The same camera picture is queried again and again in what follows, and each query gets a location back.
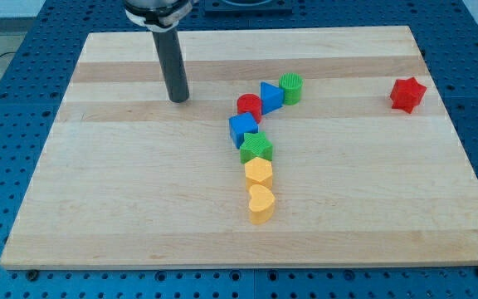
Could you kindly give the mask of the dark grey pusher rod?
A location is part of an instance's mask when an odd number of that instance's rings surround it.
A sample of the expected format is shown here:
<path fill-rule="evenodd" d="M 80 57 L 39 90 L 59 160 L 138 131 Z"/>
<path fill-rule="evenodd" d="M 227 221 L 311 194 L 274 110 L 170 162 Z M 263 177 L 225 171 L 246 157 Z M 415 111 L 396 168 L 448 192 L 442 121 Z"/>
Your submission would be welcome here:
<path fill-rule="evenodd" d="M 177 29 L 174 27 L 166 32 L 154 32 L 153 39 L 168 98 L 173 103 L 182 103 L 188 100 L 190 96 L 188 79 Z"/>

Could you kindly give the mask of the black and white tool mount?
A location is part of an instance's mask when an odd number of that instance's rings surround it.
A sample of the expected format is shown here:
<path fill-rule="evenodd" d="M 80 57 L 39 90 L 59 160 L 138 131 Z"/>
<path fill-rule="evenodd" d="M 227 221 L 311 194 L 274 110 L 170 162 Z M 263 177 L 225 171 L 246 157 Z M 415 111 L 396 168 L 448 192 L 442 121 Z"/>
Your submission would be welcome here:
<path fill-rule="evenodd" d="M 193 9 L 191 0 L 123 0 L 126 17 L 151 32 L 175 28 Z"/>

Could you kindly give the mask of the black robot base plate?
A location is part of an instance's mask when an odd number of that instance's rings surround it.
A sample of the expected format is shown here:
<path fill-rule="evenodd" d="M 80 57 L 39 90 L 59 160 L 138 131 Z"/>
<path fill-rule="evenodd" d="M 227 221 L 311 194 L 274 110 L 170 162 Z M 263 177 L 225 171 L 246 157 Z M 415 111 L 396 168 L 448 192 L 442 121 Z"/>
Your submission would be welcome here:
<path fill-rule="evenodd" d="M 205 13 L 292 12 L 293 0 L 202 0 Z"/>

